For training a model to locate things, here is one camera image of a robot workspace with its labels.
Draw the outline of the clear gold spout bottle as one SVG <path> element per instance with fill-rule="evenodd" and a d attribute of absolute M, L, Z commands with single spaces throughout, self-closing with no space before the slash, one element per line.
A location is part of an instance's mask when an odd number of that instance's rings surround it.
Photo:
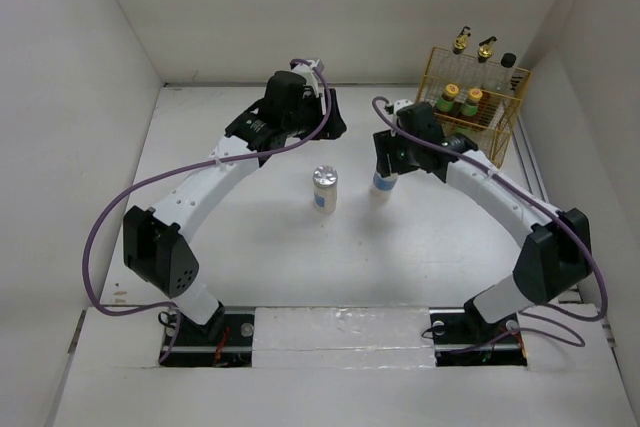
<path fill-rule="evenodd" d="M 462 54 L 468 46 L 470 37 L 471 37 L 471 28 L 469 26 L 464 26 L 459 32 L 459 34 L 453 40 L 452 46 L 451 46 L 451 52 L 454 55 Z"/>

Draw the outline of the square bottle dark residue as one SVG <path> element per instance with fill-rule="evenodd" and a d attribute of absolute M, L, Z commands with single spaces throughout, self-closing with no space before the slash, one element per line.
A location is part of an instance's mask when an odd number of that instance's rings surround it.
<path fill-rule="evenodd" d="M 497 41 L 496 36 L 490 36 L 478 45 L 476 53 L 476 66 L 472 75 L 471 86 L 473 88 L 483 89 L 487 79 L 489 59 L 493 56 L 494 45 Z"/>

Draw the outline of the dark soy sauce bottle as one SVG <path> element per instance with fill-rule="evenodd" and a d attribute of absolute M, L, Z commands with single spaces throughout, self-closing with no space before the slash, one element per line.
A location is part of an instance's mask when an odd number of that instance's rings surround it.
<path fill-rule="evenodd" d="M 505 53 L 498 67 L 488 71 L 482 88 L 485 91 L 508 95 L 511 91 L 511 77 L 517 56 L 514 53 Z"/>

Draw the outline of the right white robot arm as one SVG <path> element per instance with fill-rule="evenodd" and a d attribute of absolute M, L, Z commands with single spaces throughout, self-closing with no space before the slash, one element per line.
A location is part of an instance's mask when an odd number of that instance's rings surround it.
<path fill-rule="evenodd" d="M 563 212 L 502 176 L 467 135 L 445 134 L 430 104 L 378 96 L 372 106 L 387 125 L 373 136 L 377 189 L 392 189 L 404 174 L 432 174 L 479 205 L 520 248 L 512 272 L 464 304 L 458 326 L 468 337 L 488 339 L 507 318 L 549 304 L 594 273 L 581 211 Z"/>

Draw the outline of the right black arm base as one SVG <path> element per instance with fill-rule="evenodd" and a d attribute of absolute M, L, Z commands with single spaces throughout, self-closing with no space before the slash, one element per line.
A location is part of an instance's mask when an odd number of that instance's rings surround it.
<path fill-rule="evenodd" d="M 433 342 L 437 367 L 527 365 L 515 314 L 487 324 L 463 308 L 433 308 L 429 318 L 421 336 Z"/>

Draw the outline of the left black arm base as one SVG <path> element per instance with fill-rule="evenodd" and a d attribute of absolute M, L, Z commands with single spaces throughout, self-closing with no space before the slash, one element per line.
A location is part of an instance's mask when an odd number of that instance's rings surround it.
<path fill-rule="evenodd" d="M 255 310 L 230 308 L 216 322 L 213 335 L 185 316 L 161 311 L 164 328 L 159 364 L 175 368 L 244 368 L 252 364 Z"/>

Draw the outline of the chili sauce bottle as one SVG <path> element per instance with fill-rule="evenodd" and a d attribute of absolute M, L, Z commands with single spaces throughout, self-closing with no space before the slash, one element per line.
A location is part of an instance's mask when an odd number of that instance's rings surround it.
<path fill-rule="evenodd" d="M 455 83 L 447 83 L 442 88 L 441 93 L 436 100 L 434 110 L 439 115 L 454 118 L 456 113 L 456 98 L 459 95 L 459 92 L 460 89 Z"/>
<path fill-rule="evenodd" d="M 462 134 L 470 134 L 479 131 L 479 104 L 482 99 L 483 92 L 480 88 L 471 88 L 466 99 L 459 105 L 454 117 L 454 132 Z"/>

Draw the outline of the silver lid jar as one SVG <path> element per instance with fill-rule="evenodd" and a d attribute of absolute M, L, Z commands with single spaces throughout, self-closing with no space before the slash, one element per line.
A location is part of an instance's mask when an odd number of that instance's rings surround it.
<path fill-rule="evenodd" d="M 395 173 L 384 177 L 379 172 L 375 172 L 372 178 L 370 192 L 379 199 L 387 200 L 391 196 L 399 176 Z"/>
<path fill-rule="evenodd" d="M 321 213 L 331 214 L 337 206 L 338 173 L 329 165 L 318 166 L 312 174 L 313 205 Z"/>

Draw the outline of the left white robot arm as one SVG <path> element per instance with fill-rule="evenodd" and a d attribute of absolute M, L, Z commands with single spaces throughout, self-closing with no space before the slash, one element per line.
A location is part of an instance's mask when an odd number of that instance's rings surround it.
<path fill-rule="evenodd" d="M 190 243 L 213 209 L 244 178 L 281 152 L 290 138 L 334 140 L 346 130 L 336 93 L 320 79 L 318 60 L 294 60 L 277 71 L 262 98 L 236 117 L 208 157 L 152 207 L 123 219 L 125 265 L 170 299 L 201 343 L 222 334 L 223 304 L 199 280 Z"/>

